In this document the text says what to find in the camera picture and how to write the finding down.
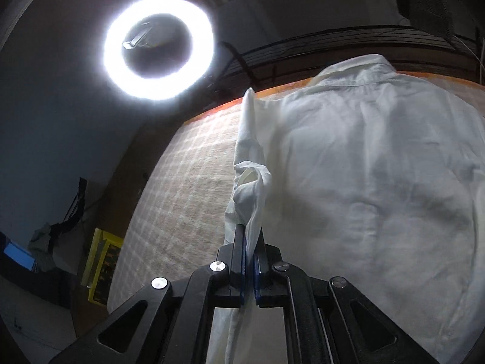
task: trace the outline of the white ring light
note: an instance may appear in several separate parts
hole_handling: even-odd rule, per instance
[[[189,29],[192,53],[177,72],[160,78],[142,78],[130,70],[122,55],[122,44],[131,28],[151,15],[170,14]],[[112,23],[104,44],[104,66],[113,82],[131,96],[150,100],[172,98],[194,84],[209,68],[214,36],[207,15],[184,0],[141,0]]]

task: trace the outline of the beige plaid cloth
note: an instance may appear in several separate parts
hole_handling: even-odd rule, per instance
[[[485,92],[479,86],[436,75],[418,76],[485,112]],[[267,96],[268,92],[261,92],[259,97],[273,99],[294,91],[277,90]],[[240,110],[241,104],[236,103],[182,126],[173,137],[128,227],[111,284],[109,312],[154,277],[174,281],[214,261],[224,242]]]

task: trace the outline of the orange trim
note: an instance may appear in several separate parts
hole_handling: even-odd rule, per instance
[[[398,73],[410,75],[410,76],[415,76],[415,77],[418,77],[418,78],[425,78],[425,79],[431,79],[431,78],[446,79],[446,80],[449,80],[451,82],[459,83],[461,85],[470,86],[470,87],[485,91],[485,86],[479,85],[475,82],[471,82],[471,81],[466,80],[466,79],[455,78],[453,76],[446,76],[446,75],[441,75],[441,74],[430,74],[429,72],[412,72],[412,71],[398,71]],[[270,89],[261,90],[260,92],[256,93],[256,96],[258,98],[262,98],[262,97],[272,96],[273,94],[277,94],[277,93],[283,93],[283,92],[285,92],[287,90],[291,90],[291,89],[299,89],[301,87],[305,87],[311,80],[312,80],[312,78],[307,78],[307,79],[299,80],[299,81],[296,81],[296,82],[287,83],[285,85],[272,87]],[[194,118],[191,118],[190,120],[187,120],[184,124],[187,125],[189,123],[196,122],[197,120],[200,120],[200,119],[203,119],[207,116],[213,115],[214,113],[217,113],[219,111],[230,108],[231,106],[241,104],[242,102],[243,102],[242,97],[238,98],[236,100],[233,100],[233,101],[229,101],[225,104],[216,106],[215,108],[212,108],[211,110],[208,110],[204,113],[201,113],[200,115],[197,115]]]

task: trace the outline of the wrinkled fabric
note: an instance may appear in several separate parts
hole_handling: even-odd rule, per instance
[[[251,221],[248,256],[262,227],[283,259],[346,277],[438,361],[462,361],[485,325],[479,113],[380,55],[328,67],[279,100],[249,89],[242,110],[226,241]],[[286,361],[284,343],[273,346],[281,313],[224,313],[208,362]]]

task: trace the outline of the white wire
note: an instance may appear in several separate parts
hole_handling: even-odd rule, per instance
[[[485,52],[485,38],[482,38],[482,55],[480,56],[480,84],[482,84],[483,53]]]
[[[467,48],[472,55],[475,56],[475,58],[478,60],[478,62],[480,63],[480,84],[482,84],[482,68],[485,68],[483,66],[483,43],[482,43],[482,59],[479,59],[477,55],[475,55],[475,53],[462,41],[460,40],[456,35],[454,35],[454,37],[459,40],[464,46],[465,48]]]

